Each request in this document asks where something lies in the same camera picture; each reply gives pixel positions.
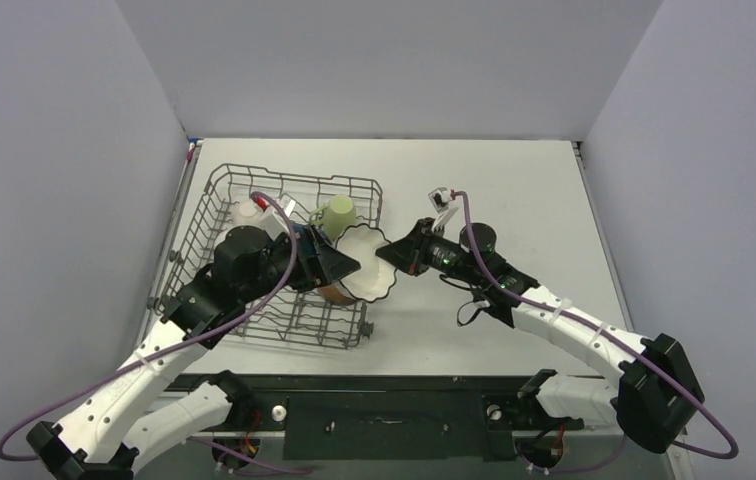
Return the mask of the tan brown bowl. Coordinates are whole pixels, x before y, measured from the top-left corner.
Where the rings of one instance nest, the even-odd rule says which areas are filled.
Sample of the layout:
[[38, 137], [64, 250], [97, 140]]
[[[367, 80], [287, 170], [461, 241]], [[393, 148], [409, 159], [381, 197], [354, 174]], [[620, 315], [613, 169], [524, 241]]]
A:
[[357, 302], [357, 299], [347, 296], [345, 290], [336, 284], [318, 287], [316, 291], [325, 301], [332, 305], [349, 306]]

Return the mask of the white scalloped bowl black rim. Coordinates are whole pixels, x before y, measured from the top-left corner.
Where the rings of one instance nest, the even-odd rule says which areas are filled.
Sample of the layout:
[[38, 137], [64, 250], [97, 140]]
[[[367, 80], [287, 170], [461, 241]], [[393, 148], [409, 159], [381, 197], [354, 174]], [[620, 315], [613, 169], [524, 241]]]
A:
[[356, 260], [360, 267], [337, 283], [347, 298], [374, 303], [387, 298], [397, 283], [397, 269], [377, 256], [390, 244], [380, 228], [361, 223], [347, 227], [336, 239], [335, 248]]

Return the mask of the green mug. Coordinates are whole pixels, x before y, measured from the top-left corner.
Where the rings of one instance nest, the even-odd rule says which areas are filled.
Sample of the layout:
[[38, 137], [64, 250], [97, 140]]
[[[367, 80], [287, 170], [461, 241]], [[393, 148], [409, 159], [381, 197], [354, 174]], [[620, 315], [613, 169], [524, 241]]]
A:
[[356, 222], [356, 206], [347, 195], [331, 197], [309, 215], [309, 223], [317, 226], [331, 241], [335, 241], [346, 228]]

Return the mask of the small white lobed bowl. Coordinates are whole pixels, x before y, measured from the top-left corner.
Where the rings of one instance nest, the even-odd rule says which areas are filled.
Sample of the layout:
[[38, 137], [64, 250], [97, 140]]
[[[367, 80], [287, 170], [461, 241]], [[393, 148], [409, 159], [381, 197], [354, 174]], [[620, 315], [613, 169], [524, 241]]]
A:
[[238, 202], [230, 210], [231, 223], [235, 227], [251, 226], [263, 229], [262, 220], [264, 210], [252, 199]]

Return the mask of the blue leaf-shaped dish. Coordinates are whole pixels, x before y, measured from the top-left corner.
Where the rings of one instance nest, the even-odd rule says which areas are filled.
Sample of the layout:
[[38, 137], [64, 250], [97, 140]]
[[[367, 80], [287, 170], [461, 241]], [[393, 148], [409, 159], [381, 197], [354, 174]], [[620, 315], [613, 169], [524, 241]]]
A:
[[312, 230], [306, 225], [294, 226], [296, 245], [297, 245], [297, 258], [299, 260], [307, 260], [316, 254], [316, 248], [313, 242]]

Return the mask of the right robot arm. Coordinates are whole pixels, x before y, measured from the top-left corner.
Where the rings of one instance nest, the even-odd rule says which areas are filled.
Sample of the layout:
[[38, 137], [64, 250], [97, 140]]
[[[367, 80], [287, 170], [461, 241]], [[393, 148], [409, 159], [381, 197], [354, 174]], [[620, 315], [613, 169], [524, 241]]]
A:
[[433, 232], [433, 219], [419, 220], [400, 240], [377, 249], [398, 271], [419, 276], [435, 269], [467, 284], [482, 311], [510, 328], [536, 335], [597, 372], [616, 394], [600, 401], [586, 396], [566, 406], [550, 377], [518, 400], [520, 418], [542, 427], [553, 418], [588, 421], [596, 414], [616, 422], [635, 444], [664, 453], [695, 415], [704, 394], [683, 346], [660, 334], [650, 339], [607, 324], [555, 295], [519, 271], [495, 250], [487, 224], [463, 228], [452, 242]]

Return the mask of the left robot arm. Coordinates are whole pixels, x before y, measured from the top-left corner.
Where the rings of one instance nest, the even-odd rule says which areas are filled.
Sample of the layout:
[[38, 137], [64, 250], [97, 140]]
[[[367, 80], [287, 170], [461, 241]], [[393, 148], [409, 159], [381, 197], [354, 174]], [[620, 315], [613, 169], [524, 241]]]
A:
[[310, 291], [359, 268], [315, 227], [289, 229], [277, 238], [255, 226], [231, 229], [212, 262], [179, 289], [115, 377], [62, 419], [35, 425], [28, 444], [56, 479], [131, 479], [201, 430], [245, 427], [251, 394], [229, 371], [206, 378], [169, 406], [148, 409], [187, 367], [282, 288]]

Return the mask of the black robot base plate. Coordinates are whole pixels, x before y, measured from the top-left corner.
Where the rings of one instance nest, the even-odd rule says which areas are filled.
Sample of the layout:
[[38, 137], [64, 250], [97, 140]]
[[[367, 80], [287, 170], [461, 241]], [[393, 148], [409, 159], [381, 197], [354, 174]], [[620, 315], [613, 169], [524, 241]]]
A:
[[516, 438], [580, 431], [519, 395], [528, 377], [237, 374], [235, 412], [197, 435], [247, 435], [286, 460], [507, 461]]

